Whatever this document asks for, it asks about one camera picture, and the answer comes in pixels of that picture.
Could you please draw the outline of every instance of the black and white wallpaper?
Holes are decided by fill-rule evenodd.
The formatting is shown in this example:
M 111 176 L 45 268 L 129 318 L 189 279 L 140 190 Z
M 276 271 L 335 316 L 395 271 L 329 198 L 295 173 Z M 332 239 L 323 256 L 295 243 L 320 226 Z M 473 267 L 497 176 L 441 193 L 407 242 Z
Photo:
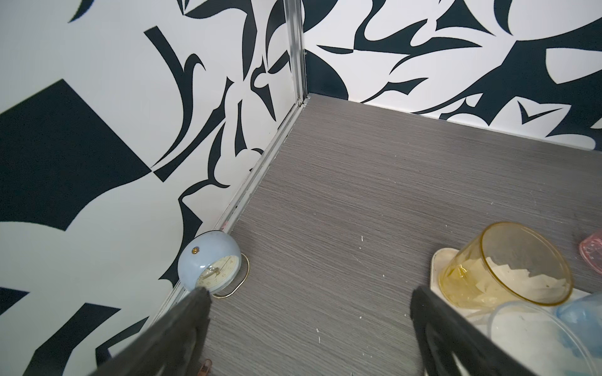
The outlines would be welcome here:
M 150 324 L 295 102 L 282 0 L 0 5 L 0 374 Z
M 602 150 L 602 1 L 303 5 L 310 92 Z

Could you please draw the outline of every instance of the pink plastic item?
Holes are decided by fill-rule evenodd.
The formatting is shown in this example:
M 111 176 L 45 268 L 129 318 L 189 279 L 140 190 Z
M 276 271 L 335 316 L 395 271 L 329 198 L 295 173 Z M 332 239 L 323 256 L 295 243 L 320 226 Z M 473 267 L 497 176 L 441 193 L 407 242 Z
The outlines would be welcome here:
M 581 256 L 599 274 L 602 274 L 602 229 L 579 244 Z

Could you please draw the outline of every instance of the blue plastic container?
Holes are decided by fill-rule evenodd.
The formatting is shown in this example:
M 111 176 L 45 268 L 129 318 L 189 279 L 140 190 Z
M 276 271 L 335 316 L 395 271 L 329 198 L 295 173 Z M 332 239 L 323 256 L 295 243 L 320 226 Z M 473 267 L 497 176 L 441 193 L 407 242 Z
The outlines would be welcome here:
M 602 358 L 602 293 L 561 305 L 556 317 L 579 337 L 593 357 Z

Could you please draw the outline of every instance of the gray laminate surface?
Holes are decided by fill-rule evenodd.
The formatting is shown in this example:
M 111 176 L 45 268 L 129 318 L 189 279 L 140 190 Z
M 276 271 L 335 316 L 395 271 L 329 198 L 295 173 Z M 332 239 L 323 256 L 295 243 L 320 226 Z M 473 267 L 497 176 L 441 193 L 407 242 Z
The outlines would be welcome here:
M 602 290 L 602 154 L 313 95 L 233 236 L 248 281 L 214 300 L 212 375 L 422 375 L 409 317 L 433 252 L 511 220 Z

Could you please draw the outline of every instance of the white tray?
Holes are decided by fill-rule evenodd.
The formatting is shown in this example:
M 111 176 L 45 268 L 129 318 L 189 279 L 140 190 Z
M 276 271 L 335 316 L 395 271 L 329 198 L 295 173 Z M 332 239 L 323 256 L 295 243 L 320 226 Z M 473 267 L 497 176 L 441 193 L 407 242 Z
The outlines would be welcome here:
M 431 260 L 431 263 L 430 263 L 430 289 L 435 294 L 437 294 L 441 299 L 443 299 L 443 301 L 445 301 L 456 312 L 458 312 L 462 316 L 464 316 L 468 320 L 468 322 L 472 323 L 472 325 L 474 325 L 477 329 L 479 329 L 483 334 L 487 335 L 487 322 L 489 321 L 488 313 L 484 314 L 484 315 L 476 315 L 476 313 L 479 312 L 479 310 L 458 308 L 458 307 L 454 306 L 453 304 L 451 304 L 451 302 L 449 302 L 443 296 L 443 293 L 441 293 L 441 290 L 439 288 L 439 282 L 438 282 L 439 273 L 441 272 L 441 270 L 443 268 L 445 268 L 447 266 L 447 264 L 449 264 L 449 262 L 453 259 L 453 257 L 458 252 L 459 252 L 459 250 L 453 249 L 453 248 L 442 248 L 442 249 L 438 250 L 437 252 L 435 252 L 435 254 L 433 255 L 433 259 Z M 573 289 L 573 293 L 569 297 L 568 301 L 573 301 L 573 300 L 582 298 L 586 295 L 589 295 L 589 293 L 579 290 L 579 289 Z M 555 307 L 543 307 L 543 308 L 547 309 L 549 312 L 552 312 L 555 309 Z M 460 368 L 460 373 L 462 375 L 468 375 L 468 372 L 464 369 L 464 367 L 462 367 L 462 365 L 458 362 L 457 359 L 456 359 L 456 363 L 458 364 L 458 367 Z

